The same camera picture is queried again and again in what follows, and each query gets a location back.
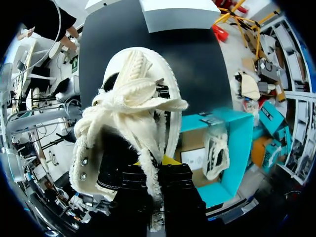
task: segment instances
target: green sign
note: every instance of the green sign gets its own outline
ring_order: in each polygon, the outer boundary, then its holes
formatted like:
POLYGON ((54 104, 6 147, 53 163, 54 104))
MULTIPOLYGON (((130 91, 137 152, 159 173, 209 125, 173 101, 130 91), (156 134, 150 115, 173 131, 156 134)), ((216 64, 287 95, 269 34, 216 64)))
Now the green sign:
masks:
POLYGON ((78 70, 78 55, 76 57, 74 57, 73 59, 73 63, 71 66, 71 73, 74 73, 78 70))

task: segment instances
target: sneaker sole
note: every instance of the sneaker sole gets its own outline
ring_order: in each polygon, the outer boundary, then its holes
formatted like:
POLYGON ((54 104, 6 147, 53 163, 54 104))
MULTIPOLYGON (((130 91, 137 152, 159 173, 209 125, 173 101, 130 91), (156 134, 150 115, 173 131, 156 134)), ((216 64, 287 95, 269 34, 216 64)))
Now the sneaker sole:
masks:
MULTIPOLYGON (((180 96, 180 90, 177 83, 177 79, 170 67, 170 65, 167 63, 167 61, 157 52, 143 48, 143 47, 132 47, 132 48, 126 48, 115 54, 111 60, 109 61, 107 68, 104 73, 104 79, 102 87, 104 87, 107 80, 115 73, 118 73, 121 71, 123 67, 123 63, 125 58, 128 56, 129 52, 131 50, 139 50, 144 53, 144 55, 147 57, 147 59, 153 64, 152 68, 155 67, 156 64, 159 65, 159 72, 161 74, 160 77, 156 78, 157 80, 160 78, 164 78, 163 84, 167 85, 169 88, 169 95, 171 99, 178 99, 181 98, 180 96)), ((182 119, 182 113, 181 112, 171 112, 170 115, 170 128, 169 128, 169 137, 168 142, 166 145, 166 151, 165 154, 168 157, 173 158, 178 139, 181 129, 181 119, 182 119)))

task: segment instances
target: person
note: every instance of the person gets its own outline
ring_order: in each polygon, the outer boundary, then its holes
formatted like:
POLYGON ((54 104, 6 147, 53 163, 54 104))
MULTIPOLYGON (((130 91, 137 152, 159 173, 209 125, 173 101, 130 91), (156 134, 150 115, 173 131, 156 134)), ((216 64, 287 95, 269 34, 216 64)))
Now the person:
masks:
MULTIPOLYGON (((65 47, 77 51, 79 44, 75 44, 66 37, 67 31, 79 42, 79 33, 74 27, 74 23, 77 19, 60 7, 59 10, 61 15, 61 29, 57 41, 60 41, 65 47)), ((28 0, 25 4, 25 12, 26 13, 21 17, 21 22, 28 31, 19 34, 18 40, 30 37, 33 32, 47 39, 56 39, 59 28, 59 17, 56 6, 51 0, 28 0)))

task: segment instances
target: teal box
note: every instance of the teal box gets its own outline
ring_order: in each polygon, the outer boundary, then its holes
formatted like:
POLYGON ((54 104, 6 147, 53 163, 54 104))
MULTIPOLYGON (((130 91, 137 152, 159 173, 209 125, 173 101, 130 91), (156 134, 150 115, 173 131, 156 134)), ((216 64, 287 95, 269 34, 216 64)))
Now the teal box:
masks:
POLYGON ((266 101, 259 111, 259 120, 271 136, 274 136, 284 121, 284 117, 270 102, 266 101))
POLYGON ((259 137, 262 137, 263 135, 266 135, 268 132, 265 130, 264 126, 262 124, 259 124, 258 126, 253 128, 253 134, 252 134, 252 140, 255 141, 259 137))
POLYGON ((265 172, 270 172, 270 169, 276 163, 277 158, 280 156, 281 148, 281 143, 276 139, 266 146, 266 153, 262 163, 262 168, 265 172))
POLYGON ((276 138, 281 142, 281 156, 290 154, 292 146, 292 136, 288 126, 276 132, 276 138))
MULTIPOLYGON (((230 167, 224 170, 220 182, 197 188, 206 208, 224 203, 236 195, 247 167, 254 125, 252 114, 226 108, 216 109, 209 116, 226 123, 230 167)), ((208 124, 203 121, 207 118, 208 115, 183 116, 181 132, 207 127, 208 124)))

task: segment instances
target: red object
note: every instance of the red object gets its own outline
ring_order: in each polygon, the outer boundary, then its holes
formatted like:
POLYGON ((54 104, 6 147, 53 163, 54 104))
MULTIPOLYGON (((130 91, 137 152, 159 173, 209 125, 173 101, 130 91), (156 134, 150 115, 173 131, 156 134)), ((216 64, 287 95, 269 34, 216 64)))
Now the red object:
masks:
POLYGON ((239 8, 237 8, 238 11, 242 12, 243 14, 246 14, 248 12, 248 9, 240 6, 239 8))
POLYGON ((220 40, 222 42, 225 42, 227 40, 228 35, 229 35, 227 31, 224 31, 222 28, 220 28, 217 25, 213 25, 213 31, 217 40, 220 40))
MULTIPOLYGON (((216 0, 215 1, 215 5, 217 7, 221 7, 221 8, 225 8, 225 9, 229 9, 231 6, 235 6, 237 4, 237 2, 233 2, 232 0, 216 0)), ((240 6, 238 8, 238 11, 246 14, 248 12, 248 9, 240 6)))

